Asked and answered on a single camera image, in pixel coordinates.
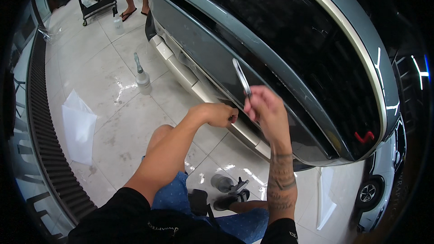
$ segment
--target foot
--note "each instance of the foot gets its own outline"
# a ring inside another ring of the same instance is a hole
[[[237,195],[232,195],[232,196],[218,199],[217,201],[214,202],[213,207],[217,211],[229,210],[229,207],[231,206],[232,203],[246,202],[249,199],[249,197],[250,197],[250,191],[248,191],[247,189],[243,189]]]
[[[127,20],[127,18],[130,16],[128,15],[128,13],[132,13],[136,8],[133,7],[128,7],[120,16],[122,17],[122,21]]]
[[[142,14],[146,14],[146,15],[148,15],[148,12],[149,12],[149,7],[142,7]]]

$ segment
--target printed logo on shirt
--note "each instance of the printed logo on shirt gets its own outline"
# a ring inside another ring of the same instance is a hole
[[[156,227],[156,226],[152,225],[149,221],[148,221],[148,226],[152,230],[159,230],[159,231],[173,230],[173,235],[172,236],[175,236],[176,232],[178,232],[178,230],[179,230],[178,227],[175,227],[175,228],[173,228],[173,227],[165,227],[165,228],[164,227]]]
[[[292,237],[294,237],[294,238],[297,240],[297,243],[298,243],[298,237],[297,237],[297,234],[296,234],[296,233],[293,233],[293,232],[290,231],[290,235],[291,235]]]

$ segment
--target white spray bottle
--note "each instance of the white spray bottle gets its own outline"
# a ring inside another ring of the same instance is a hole
[[[138,55],[136,52],[134,52],[134,59],[137,65],[136,82],[140,90],[140,93],[143,95],[150,94],[152,91],[152,86],[151,86],[151,80],[149,79],[149,74],[143,71],[143,68],[140,65],[140,62],[138,60]]]
[[[122,24],[122,18],[118,14],[117,8],[113,11],[113,24],[115,26],[115,32],[117,35],[122,35],[124,33],[124,25]]]

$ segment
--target black shirt sleeve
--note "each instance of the black shirt sleeve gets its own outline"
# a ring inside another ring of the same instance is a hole
[[[146,224],[150,211],[142,194],[132,188],[121,188],[105,205],[80,220],[70,231],[68,243],[113,239],[122,237],[124,232],[134,234],[134,225]]]
[[[298,243],[296,223],[290,218],[281,218],[268,225],[261,244]]]

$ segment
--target tattoo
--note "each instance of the tattoo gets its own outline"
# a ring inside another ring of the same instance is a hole
[[[267,187],[269,209],[284,210],[294,207],[296,195],[288,192],[293,188],[296,188],[296,179],[292,168],[292,153],[284,147],[273,145]]]

